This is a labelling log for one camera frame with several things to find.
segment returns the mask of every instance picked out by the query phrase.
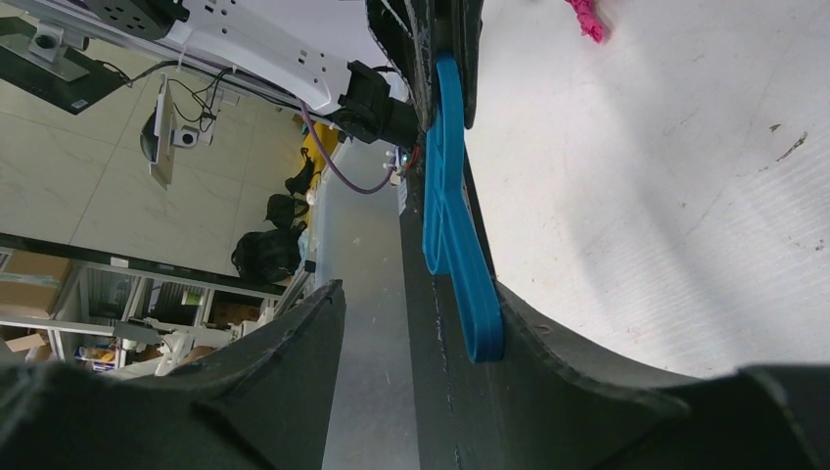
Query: white robotic arm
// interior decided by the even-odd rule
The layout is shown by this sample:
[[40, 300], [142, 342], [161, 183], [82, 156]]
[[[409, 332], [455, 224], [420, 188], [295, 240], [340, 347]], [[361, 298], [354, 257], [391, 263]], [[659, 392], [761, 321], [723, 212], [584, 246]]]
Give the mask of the white robotic arm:
[[285, 7], [281, 2], [78, 1], [121, 32], [175, 45], [182, 56], [215, 60], [278, 85], [360, 140], [412, 148], [418, 138], [414, 109], [391, 97], [392, 88], [381, 74], [291, 34], [292, 11], [280, 8]]

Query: yellow object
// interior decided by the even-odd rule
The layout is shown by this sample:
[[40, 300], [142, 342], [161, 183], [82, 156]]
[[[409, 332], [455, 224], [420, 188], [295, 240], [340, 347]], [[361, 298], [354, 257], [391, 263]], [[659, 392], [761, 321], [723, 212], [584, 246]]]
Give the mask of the yellow object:
[[[320, 142], [323, 143], [326, 153], [331, 157], [339, 143], [337, 140], [339, 131], [337, 129], [330, 129], [329, 126], [319, 122], [314, 124], [314, 130], [317, 131], [317, 136], [320, 137]], [[320, 174], [323, 168], [326, 167], [326, 159], [323, 158], [320, 149], [314, 143], [314, 137], [311, 136], [311, 132], [305, 136], [305, 140], [302, 141], [302, 146], [308, 149], [308, 157], [314, 162], [314, 176], [311, 178], [310, 186], [311, 189], [314, 189], [317, 187], [317, 182], [320, 181]], [[302, 156], [302, 153], [300, 153], [300, 165], [305, 165], [305, 158]], [[309, 216], [310, 211], [305, 213], [305, 217], [303, 218], [305, 223], [309, 223]]]

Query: tiled floor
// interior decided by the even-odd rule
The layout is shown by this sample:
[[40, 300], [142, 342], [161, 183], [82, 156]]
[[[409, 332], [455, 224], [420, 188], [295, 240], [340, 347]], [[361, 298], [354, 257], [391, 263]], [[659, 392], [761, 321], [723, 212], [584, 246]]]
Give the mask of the tiled floor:
[[[0, 4], [0, 16], [17, 13]], [[154, 63], [100, 41], [87, 54], [130, 76]], [[165, 71], [191, 88], [206, 86]], [[159, 84], [156, 73], [71, 117], [0, 82], [0, 231], [235, 274], [236, 241], [269, 228], [268, 197], [285, 192], [299, 169], [300, 128], [291, 113], [255, 97], [223, 105], [212, 145], [178, 151], [164, 191], [138, 145]], [[172, 86], [182, 113], [196, 116], [188, 93]]]

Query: wire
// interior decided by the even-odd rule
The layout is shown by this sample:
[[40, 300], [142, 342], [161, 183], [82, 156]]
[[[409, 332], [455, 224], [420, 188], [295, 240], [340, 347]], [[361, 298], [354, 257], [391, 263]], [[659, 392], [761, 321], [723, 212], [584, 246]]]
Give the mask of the wire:
[[317, 131], [314, 129], [314, 121], [311, 120], [311, 115], [308, 112], [308, 106], [300, 99], [297, 98], [297, 101], [300, 102], [300, 109], [302, 110], [302, 120], [305, 121], [305, 126], [308, 127], [308, 134], [311, 135], [311, 138], [314, 140], [314, 143], [317, 145], [317, 149], [320, 151], [320, 155], [323, 156], [323, 159], [326, 161], [326, 165], [328, 165], [332, 172], [337, 175], [337, 177], [352, 191], [355, 191], [360, 194], [375, 194], [378, 191], [384, 189], [384, 187], [389, 184], [390, 178], [392, 178], [392, 163], [394, 162], [394, 157], [389, 161], [389, 165], [387, 166], [387, 174], [384, 176], [383, 181], [380, 182], [377, 186], [371, 189], [363, 189], [360, 186], [352, 183], [351, 181], [346, 178], [345, 175], [340, 171], [339, 168], [332, 162], [332, 158], [329, 156], [329, 153], [326, 152], [326, 148], [323, 146], [323, 143], [320, 141], [320, 136], [317, 135]]
[[98, 64], [101, 64], [102, 66], [109, 67], [110, 69], [113, 69], [115, 71], [115, 73], [118, 74], [118, 77], [124, 82], [124, 85], [127, 88], [132, 88], [132, 83], [133, 83], [132, 79], [130, 79], [129, 75], [127, 75], [124, 72], [124, 70], [119, 69], [118, 66], [116, 66], [115, 64], [109, 63], [107, 61], [95, 61], [95, 62], [97, 62]]
[[[133, 83], [135, 83], [136, 81], [138, 81], [138, 80], [140, 80], [140, 79], [142, 79], [142, 78], [144, 78], [144, 77], [146, 77], [146, 76], [148, 76], [148, 75], [152, 74], [154, 71], [158, 71], [158, 70], [160, 70], [160, 69], [164, 69], [164, 68], [167, 68], [167, 67], [174, 67], [174, 66], [177, 66], [177, 67], [179, 67], [179, 66], [180, 66], [180, 67], [183, 67], [183, 68], [185, 68], [185, 69], [190, 69], [190, 70], [193, 70], [193, 71], [198, 71], [198, 72], [201, 72], [201, 73], [206, 73], [206, 72], [204, 72], [202, 69], [199, 69], [198, 67], [196, 67], [196, 66], [192, 66], [192, 65], [187, 64], [187, 63], [179, 63], [178, 61], [163, 61], [163, 62], [159, 62], [159, 63], [157, 63], [157, 64], [153, 65], [152, 67], [149, 67], [148, 69], [146, 69], [146, 70], [142, 71], [141, 73], [139, 73], [139, 74], [138, 74], [138, 75], [136, 75], [135, 77], [133, 77], [133, 78], [131, 78], [131, 79], [127, 80], [127, 81], [125, 82], [125, 84], [126, 84], [127, 86], [132, 86], [132, 84], [133, 84]], [[379, 70], [383, 70], [383, 67], [385, 67], [385, 66], [378, 66], [378, 67], [377, 67], [377, 69], [379, 69]], [[214, 99], [215, 99], [215, 97], [216, 97], [216, 90], [217, 90], [217, 88], [219, 87], [219, 82], [221, 82], [222, 80], [224, 80], [224, 79], [225, 79], [225, 78], [224, 78], [224, 77], [225, 77], [225, 75], [226, 75], [229, 71], [232, 71], [232, 70], [233, 70], [233, 69], [230, 69], [230, 68], [228, 68], [228, 69], [223, 69], [223, 70], [222, 70], [222, 71], [220, 71], [217, 75], [215, 75], [215, 76], [214, 76], [213, 81], [212, 81], [212, 82], [211, 82], [211, 83], [210, 83], [210, 84], [209, 84], [206, 88], [203, 88], [202, 90], [199, 90], [199, 91], [197, 91], [197, 92], [192, 92], [192, 91], [191, 91], [191, 94], [192, 94], [192, 95], [197, 95], [197, 93], [201, 93], [201, 92], [203, 92], [203, 91], [208, 91], [208, 90], [210, 90], [210, 88], [211, 88], [211, 87], [213, 87], [213, 93], [212, 93], [212, 96], [210, 97], [210, 103], [206, 103], [204, 100], [202, 100], [202, 101], [201, 101], [201, 103], [200, 103], [200, 104], [204, 105], [204, 106], [203, 106], [203, 110], [204, 110], [205, 108], [207, 108], [207, 109], [208, 109], [208, 116], [210, 117], [210, 123], [209, 123], [209, 124], [208, 124], [208, 126], [207, 126], [207, 128], [208, 128], [208, 129], [210, 129], [210, 126], [212, 125], [212, 123], [213, 123], [213, 122], [215, 121], [215, 119], [216, 119], [216, 117], [215, 117], [215, 116], [213, 116], [213, 115], [210, 115], [210, 114], [209, 114], [209, 110], [212, 108], [213, 101], [214, 101]], [[311, 118], [312, 114], [311, 114], [311, 112], [308, 110], [308, 106], [307, 106], [307, 105], [306, 105], [306, 104], [305, 104], [305, 103], [304, 103], [304, 102], [303, 102], [300, 98], [298, 98], [297, 96], [293, 95], [293, 94], [292, 94], [291, 92], [289, 92], [288, 90], [285, 90], [285, 89], [283, 89], [283, 88], [281, 88], [281, 87], [278, 87], [278, 86], [276, 86], [276, 85], [273, 85], [272, 83], [268, 83], [268, 82], [266, 82], [266, 81], [262, 80], [261, 78], [259, 78], [259, 77], [255, 76], [255, 75], [251, 75], [251, 74], [249, 74], [249, 73], [244, 72], [243, 70], [237, 70], [235, 73], [240, 74], [240, 75], [243, 75], [243, 76], [247, 76], [247, 77], [249, 77], [249, 78], [254, 78], [254, 79], [257, 79], [257, 80], [259, 80], [262, 84], [265, 84], [265, 85], [267, 85], [267, 86], [269, 86], [269, 87], [271, 87], [271, 88], [274, 88], [274, 89], [278, 89], [278, 91], [280, 91], [281, 93], [284, 93], [284, 94], [286, 94], [286, 95], [288, 95], [288, 96], [291, 96], [291, 97], [293, 97], [293, 98], [295, 98], [295, 99], [297, 100], [297, 102], [300, 104], [300, 106], [299, 106], [299, 107], [298, 107], [298, 106], [296, 106], [296, 105], [293, 105], [293, 104], [291, 104], [291, 103], [287, 103], [287, 102], [285, 102], [285, 101], [282, 101], [282, 100], [278, 100], [278, 99], [272, 98], [272, 97], [270, 97], [270, 96], [268, 96], [268, 95], [266, 95], [266, 94], [264, 94], [264, 93], [261, 93], [261, 92], [259, 92], [259, 91], [256, 91], [256, 90], [254, 90], [254, 89], [252, 89], [252, 88], [250, 88], [250, 87], [247, 87], [247, 86], [245, 86], [245, 85], [238, 84], [238, 83], [234, 83], [234, 86], [236, 86], [236, 87], [238, 87], [238, 88], [240, 88], [240, 89], [243, 89], [243, 90], [245, 90], [245, 91], [248, 91], [249, 93], [252, 93], [252, 94], [254, 94], [254, 95], [258, 96], [259, 98], [262, 98], [263, 100], [267, 101], [268, 103], [271, 103], [271, 104], [274, 104], [274, 105], [277, 105], [277, 106], [281, 106], [281, 107], [283, 107], [283, 108], [288, 108], [288, 109], [290, 109], [290, 110], [294, 110], [294, 111], [299, 111], [299, 112], [301, 112], [301, 113], [302, 113], [302, 120], [304, 120], [304, 121], [305, 121], [305, 125], [306, 125], [306, 127], [308, 127], [308, 133], [311, 135], [311, 138], [314, 140], [314, 144], [317, 146], [317, 149], [320, 151], [320, 155], [322, 155], [322, 156], [323, 156], [323, 159], [326, 161], [326, 165], [328, 165], [328, 166], [332, 169], [332, 172], [334, 172], [334, 173], [335, 173], [335, 175], [336, 175], [336, 176], [337, 176], [337, 177], [338, 177], [338, 178], [339, 178], [339, 179], [340, 179], [340, 180], [341, 180], [341, 181], [342, 181], [342, 182], [343, 182], [343, 183], [344, 183], [344, 184], [345, 184], [345, 185], [346, 185], [349, 189], [351, 189], [352, 191], [355, 191], [355, 192], [357, 192], [357, 193], [360, 193], [360, 194], [366, 194], [366, 195], [369, 195], [369, 194], [375, 194], [375, 193], [377, 193], [378, 191], [380, 191], [381, 189], [383, 189], [383, 188], [384, 188], [384, 187], [385, 187], [385, 186], [389, 183], [390, 178], [392, 178], [392, 172], [393, 172], [393, 166], [392, 166], [392, 164], [394, 163], [394, 160], [393, 160], [394, 158], [392, 158], [392, 160], [390, 160], [390, 161], [389, 161], [389, 165], [388, 165], [388, 168], [387, 168], [387, 173], [386, 173], [386, 176], [384, 176], [384, 179], [383, 179], [383, 181], [381, 181], [381, 183], [380, 183], [380, 184], [378, 184], [377, 186], [375, 186], [375, 187], [373, 187], [373, 188], [370, 188], [370, 189], [364, 189], [364, 188], [361, 188], [361, 187], [357, 186], [356, 184], [354, 184], [354, 183], [352, 183], [351, 181], [349, 181], [349, 180], [348, 180], [348, 178], [346, 178], [346, 176], [345, 176], [345, 175], [344, 175], [344, 174], [340, 171], [340, 169], [339, 169], [339, 168], [337, 168], [337, 166], [335, 165], [335, 163], [332, 161], [332, 158], [331, 158], [331, 156], [329, 156], [329, 153], [328, 153], [328, 152], [326, 152], [326, 148], [323, 146], [323, 143], [320, 141], [320, 136], [319, 136], [319, 135], [317, 135], [317, 131], [314, 129], [314, 121], [313, 121], [313, 120], [312, 120], [312, 118]], [[181, 83], [181, 82], [179, 82], [178, 80], [176, 80], [176, 82], [178, 82], [178, 83], [179, 83], [179, 84], [181, 84], [182, 86], [185, 86], [185, 85], [184, 85], [184, 83]], [[201, 132], [206, 132], [205, 130], [201, 129], [201, 127], [202, 127], [202, 122], [200, 121], [200, 131], [201, 131]]]
[[[199, 73], [203, 73], [203, 74], [208, 75], [208, 76], [213, 76], [214, 78], [217, 76], [217, 75], [212, 75], [211, 73], [206, 72], [206, 71], [204, 71], [204, 70], [202, 70], [202, 69], [200, 69], [196, 66], [192, 66], [188, 63], [179, 64], [178, 61], [163, 61], [163, 62], [159, 62], [159, 63], [153, 65], [152, 67], [142, 71], [141, 73], [136, 75], [134, 78], [131, 78], [126, 84], [127, 84], [127, 86], [132, 86], [133, 83], [135, 83], [136, 81], [152, 74], [154, 71], [158, 71], [160, 69], [164, 69], [164, 68], [167, 68], [167, 67], [179, 67], [179, 66], [183, 67], [184, 69], [190, 69], [191, 71], [197, 71]], [[280, 93], [283, 93], [285, 95], [296, 98], [292, 93], [285, 90], [284, 88], [282, 88], [280, 86], [277, 86], [277, 85], [274, 85], [273, 83], [269, 83], [265, 80], [262, 80], [261, 78], [255, 76], [255, 75], [251, 75], [250, 73], [247, 73], [244, 70], [237, 70], [235, 74], [241, 75], [241, 76], [244, 76], [244, 77], [247, 77], [247, 78], [255, 79], [255, 80], [259, 81], [260, 83], [262, 83], [263, 85], [267, 86], [268, 88], [272, 88], [272, 89], [274, 89], [274, 90], [276, 90]], [[282, 108], [288, 108], [289, 110], [294, 110], [298, 113], [300, 112], [300, 107], [298, 105], [295, 105], [293, 103], [288, 103], [286, 101], [279, 100], [277, 98], [273, 98], [273, 97], [268, 96], [268, 95], [266, 95], [266, 94], [264, 94], [260, 91], [254, 90], [253, 88], [250, 88], [249, 86], [246, 86], [242, 83], [233, 83], [233, 85], [235, 87], [241, 89], [241, 90], [245, 90], [245, 91], [247, 91], [247, 92], [249, 92], [253, 95], [258, 96], [259, 98], [262, 98], [263, 100], [267, 101], [268, 103], [280, 106]]]

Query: cardboard box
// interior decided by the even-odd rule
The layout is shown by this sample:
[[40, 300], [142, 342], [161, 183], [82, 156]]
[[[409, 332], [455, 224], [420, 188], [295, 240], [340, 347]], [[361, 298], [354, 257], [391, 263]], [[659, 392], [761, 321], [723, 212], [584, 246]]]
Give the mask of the cardboard box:
[[6, 346], [12, 350], [12, 353], [16, 353], [18, 351], [28, 351], [33, 348], [46, 346], [46, 342], [43, 341], [42, 336], [35, 333], [33, 335], [26, 335], [21, 338], [17, 338], [16, 340], [9, 340], [6, 342]]
[[227, 325], [239, 325], [245, 320], [259, 320], [259, 307], [226, 302], [213, 304], [210, 323], [225, 327]]
[[15, 250], [0, 272], [0, 313], [49, 318], [72, 262]]

